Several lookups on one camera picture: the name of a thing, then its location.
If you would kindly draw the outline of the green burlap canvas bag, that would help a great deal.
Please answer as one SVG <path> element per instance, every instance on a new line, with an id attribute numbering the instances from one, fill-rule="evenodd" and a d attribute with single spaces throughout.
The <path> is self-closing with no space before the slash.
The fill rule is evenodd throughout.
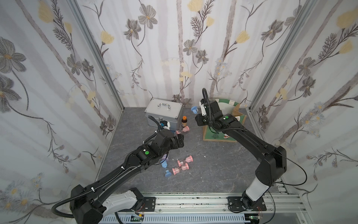
<path id="1" fill-rule="evenodd" d="M 223 129 L 214 130 L 212 128 L 214 131 L 225 133 L 229 135 L 231 138 L 234 138 L 237 142 L 242 144 L 248 140 L 246 135 L 248 132 L 247 129 L 245 129 L 235 117 L 233 117 L 230 114 L 228 115 L 223 114 L 223 117 L 220 118 L 220 121 L 223 124 Z"/>

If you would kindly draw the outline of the blue hourglass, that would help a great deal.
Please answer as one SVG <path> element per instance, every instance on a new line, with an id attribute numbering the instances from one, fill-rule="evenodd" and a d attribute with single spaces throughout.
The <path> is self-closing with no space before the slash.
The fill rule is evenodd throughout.
<path id="1" fill-rule="evenodd" d="M 172 175 L 172 173 L 169 170 L 165 171 L 165 177 L 168 178 Z"/>
<path id="2" fill-rule="evenodd" d="M 197 106 L 193 106 L 193 107 L 191 108 L 191 111 L 192 111 L 194 114 L 198 114 L 198 113 L 199 113 L 199 109 L 198 109 Z"/>

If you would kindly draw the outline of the pink hourglass small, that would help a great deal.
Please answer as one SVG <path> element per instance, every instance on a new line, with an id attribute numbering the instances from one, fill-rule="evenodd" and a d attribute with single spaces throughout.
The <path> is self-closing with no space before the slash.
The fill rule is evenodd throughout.
<path id="1" fill-rule="evenodd" d="M 193 160 L 193 157 L 190 155 L 190 156 L 188 156 L 186 159 L 185 159 L 185 162 L 187 162 L 187 163 L 190 163 L 190 162 L 193 162 L 194 160 Z"/>

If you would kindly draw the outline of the silver aluminium case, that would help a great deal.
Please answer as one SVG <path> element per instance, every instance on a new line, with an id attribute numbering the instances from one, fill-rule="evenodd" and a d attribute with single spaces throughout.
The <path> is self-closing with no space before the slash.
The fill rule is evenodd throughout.
<path id="1" fill-rule="evenodd" d="M 149 116 L 152 116 L 157 122 L 168 121 L 170 130 L 175 131 L 181 127 L 183 104 L 162 99 L 152 99 L 145 109 L 145 116 L 149 126 L 156 127 L 155 122 L 149 118 Z"/>

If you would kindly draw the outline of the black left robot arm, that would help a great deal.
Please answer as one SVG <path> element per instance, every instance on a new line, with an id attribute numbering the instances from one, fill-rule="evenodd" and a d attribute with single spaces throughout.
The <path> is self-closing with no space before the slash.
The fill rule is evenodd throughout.
<path id="1" fill-rule="evenodd" d="M 124 162 L 105 177 L 86 187 L 78 185 L 73 188 L 70 198 L 52 206 L 52 213 L 73 218 L 78 224 L 98 224 L 106 213 L 110 213 L 111 203 L 108 199 L 121 185 L 152 165 L 158 165 L 170 150 L 184 146 L 183 134 L 164 129 L 154 117 L 149 118 L 157 125 L 154 134 L 130 152 Z"/>

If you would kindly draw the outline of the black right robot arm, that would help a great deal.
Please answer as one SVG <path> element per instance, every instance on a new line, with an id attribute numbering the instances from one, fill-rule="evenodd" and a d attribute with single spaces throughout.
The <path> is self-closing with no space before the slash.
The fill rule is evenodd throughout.
<path id="1" fill-rule="evenodd" d="M 287 171 L 287 163 L 292 161 L 287 157 L 286 149 L 275 147 L 253 132 L 233 115 L 223 114 L 218 102 L 210 101 L 207 90 L 202 89 L 202 99 L 199 103 L 201 112 L 196 115 L 198 126 L 207 126 L 217 133 L 227 134 L 248 150 L 259 162 L 255 170 L 255 178 L 241 197 L 231 197 L 227 200 L 227 209 L 232 213 L 244 213 L 259 209 L 264 203 L 263 196 L 269 192 L 272 185 Z"/>

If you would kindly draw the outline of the blue hourglass number 30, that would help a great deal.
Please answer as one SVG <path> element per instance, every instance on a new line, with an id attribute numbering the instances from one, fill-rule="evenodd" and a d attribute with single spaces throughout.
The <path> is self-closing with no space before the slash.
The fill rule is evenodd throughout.
<path id="1" fill-rule="evenodd" d="M 160 165 L 163 167 L 163 168 L 167 168 L 167 162 L 168 162 L 168 158 L 166 156 L 163 156 L 161 158 L 161 161 L 160 161 Z"/>

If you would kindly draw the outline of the pink hourglass lower pair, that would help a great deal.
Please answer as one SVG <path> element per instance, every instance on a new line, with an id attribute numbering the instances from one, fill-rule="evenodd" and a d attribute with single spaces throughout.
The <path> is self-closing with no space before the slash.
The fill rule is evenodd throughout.
<path id="1" fill-rule="evenodd" d="M 182 171 L 188 170 L 189 166 L 188 163 L 186 161 L 179 161 L 177 160 L 178 166 Z"/>

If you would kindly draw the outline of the blue hourglass front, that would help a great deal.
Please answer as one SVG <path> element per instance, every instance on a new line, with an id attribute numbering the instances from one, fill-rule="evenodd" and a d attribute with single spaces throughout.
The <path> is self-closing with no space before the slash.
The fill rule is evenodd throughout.
<path id="1" fill-rule="evenodd" d="M 169 170 L 165 171 L 165 177 L 168 178 L 172 175 L 172 173 Z"/>

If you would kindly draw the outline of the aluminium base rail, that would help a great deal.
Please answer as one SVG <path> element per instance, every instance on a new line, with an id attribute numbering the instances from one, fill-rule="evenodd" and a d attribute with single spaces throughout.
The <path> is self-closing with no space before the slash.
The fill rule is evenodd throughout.
<path id="1" fill-rule="evenodd" d="M 103 202 L 94 224 L 311 224 L 298 195 L 265 193 L 244 210 L 238 193 L 157 193 L 140 200 L 132 192 Z"/>

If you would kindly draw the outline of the brown bottle orange cap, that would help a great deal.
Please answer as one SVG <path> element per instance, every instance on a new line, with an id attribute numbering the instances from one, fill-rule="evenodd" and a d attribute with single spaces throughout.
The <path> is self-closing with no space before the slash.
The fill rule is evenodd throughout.
<path id="1" fill-rule="evenodd" d="M 186 116 L 183 116 L 183 117 L 182 117 L 181 126 L 182 126 L 182 127 L 186 127 L 186 126 L 187 126 L 187 117 L 186 117 Z"/>

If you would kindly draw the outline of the pink hourglass number 15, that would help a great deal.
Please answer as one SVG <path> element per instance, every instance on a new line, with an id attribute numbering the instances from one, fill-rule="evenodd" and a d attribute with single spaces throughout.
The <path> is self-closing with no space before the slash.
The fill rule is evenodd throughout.
<path id="1" fill-rule="evenodd" d="M 179 168 L 172 168 L 172 173 L 174 175 L 178 174 L 180 172 L 180 169 Z"/>

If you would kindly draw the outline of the pink hourglass upper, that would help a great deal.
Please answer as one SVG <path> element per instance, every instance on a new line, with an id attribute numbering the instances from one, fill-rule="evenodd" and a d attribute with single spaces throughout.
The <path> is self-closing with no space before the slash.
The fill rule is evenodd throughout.
<path id="1" fill-rule="evenodd" d="M 189 126 L 182 127 L 180 130 L 176 130 L 176 134 L 185 134 L 190 131 Z"/>

